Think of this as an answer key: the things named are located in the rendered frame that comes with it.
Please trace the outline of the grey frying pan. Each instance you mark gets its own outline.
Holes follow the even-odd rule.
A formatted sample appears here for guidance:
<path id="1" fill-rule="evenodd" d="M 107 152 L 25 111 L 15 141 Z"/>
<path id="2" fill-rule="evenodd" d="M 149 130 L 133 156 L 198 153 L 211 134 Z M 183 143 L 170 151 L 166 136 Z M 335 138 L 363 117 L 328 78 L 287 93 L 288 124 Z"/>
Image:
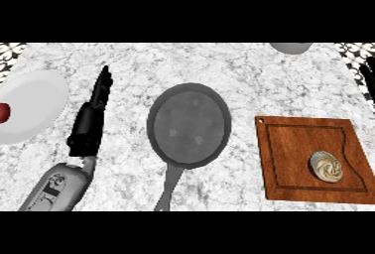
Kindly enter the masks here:
<path id="1" fill-rule="evenodd" d="M 231 133 L 229 106 L 211 87 L 189 82 L 163 92 L 146 119 L 151 147 L 167 164 L 155 211 L 170 210 L 171 194 L 183 171 L 207 166 L 217 159 Z"/>

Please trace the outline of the brown wooden cutting board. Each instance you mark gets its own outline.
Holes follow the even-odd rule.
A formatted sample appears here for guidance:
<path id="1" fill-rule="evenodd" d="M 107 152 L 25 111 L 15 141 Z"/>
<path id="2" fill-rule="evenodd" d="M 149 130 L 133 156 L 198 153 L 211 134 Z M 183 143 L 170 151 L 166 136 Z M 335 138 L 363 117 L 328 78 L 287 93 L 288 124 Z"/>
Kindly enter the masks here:
<path id="1" fill-rule="evenodd" d="M 375 176 L 349 119 L 257 116 L 256 125 L 267 199 L 375 204 Z M 343 166 L 335 184 L 313 173 L 318 151 Z"/>

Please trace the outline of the cream frosted cupcake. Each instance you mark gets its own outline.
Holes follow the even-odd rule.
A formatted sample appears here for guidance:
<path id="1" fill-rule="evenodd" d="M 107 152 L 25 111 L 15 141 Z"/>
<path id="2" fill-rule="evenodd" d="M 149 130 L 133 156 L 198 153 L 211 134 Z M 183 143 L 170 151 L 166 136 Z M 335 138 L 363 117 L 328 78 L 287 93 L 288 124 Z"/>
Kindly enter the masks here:
<path id="1" fill-rule="evenodd" d="M 309 161 L 318 178 L 328 183 L 338 183 L 343 179 L 343 166 L 337 158 L 327 151 L 316 151 Z"/>

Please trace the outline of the grey bowl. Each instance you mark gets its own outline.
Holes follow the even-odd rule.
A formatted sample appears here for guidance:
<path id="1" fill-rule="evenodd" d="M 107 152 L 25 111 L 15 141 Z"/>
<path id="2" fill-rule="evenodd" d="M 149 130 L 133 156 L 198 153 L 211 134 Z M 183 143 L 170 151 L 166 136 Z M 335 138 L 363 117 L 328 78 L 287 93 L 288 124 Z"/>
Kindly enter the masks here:
<path id="1" fill-rule="evenodd" d="M 303 54 L 312 46 L 312 43 L 272 43 L 272 47 L 288 55 Z"/>

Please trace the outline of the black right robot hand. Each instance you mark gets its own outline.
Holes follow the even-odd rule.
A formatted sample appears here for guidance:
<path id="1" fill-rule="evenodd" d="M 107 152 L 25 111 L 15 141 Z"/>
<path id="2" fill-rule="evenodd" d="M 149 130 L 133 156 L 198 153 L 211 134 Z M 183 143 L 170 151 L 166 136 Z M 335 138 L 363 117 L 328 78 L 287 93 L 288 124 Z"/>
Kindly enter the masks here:
<path id="1" fill-rule="evenodd" d="M 375 58 L 368 57 L 366 63 L 359 67 L 360 73 L 365 77 L 368 91 L 372 99 L 375 100 Z"/>

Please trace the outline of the white plate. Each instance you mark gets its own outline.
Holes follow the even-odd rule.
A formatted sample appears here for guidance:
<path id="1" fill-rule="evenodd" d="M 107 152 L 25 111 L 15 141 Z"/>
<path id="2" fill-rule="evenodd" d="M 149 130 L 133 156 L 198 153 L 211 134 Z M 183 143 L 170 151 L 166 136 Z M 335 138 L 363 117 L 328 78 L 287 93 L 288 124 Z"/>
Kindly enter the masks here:
<path id="1" fill-rule="evenodd" d="M 0 102 L 11 106 L 9 120 L 0 124 L 0 145 L 39 135 L 58 119 L 70 97 L 65 78 L 50 70 L 36 70 L 0 86 Z"/>

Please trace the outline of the red apple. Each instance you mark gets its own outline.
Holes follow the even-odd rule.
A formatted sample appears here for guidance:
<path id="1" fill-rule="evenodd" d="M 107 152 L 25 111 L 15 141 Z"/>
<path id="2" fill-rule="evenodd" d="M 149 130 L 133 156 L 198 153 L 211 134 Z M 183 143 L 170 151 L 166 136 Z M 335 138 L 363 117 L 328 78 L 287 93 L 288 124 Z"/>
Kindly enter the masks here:
<path id="1" fill-rule="evenodd" d="M 8 103 L 0 103 L 0 124 L 9 120 L 11 106 Z"/>

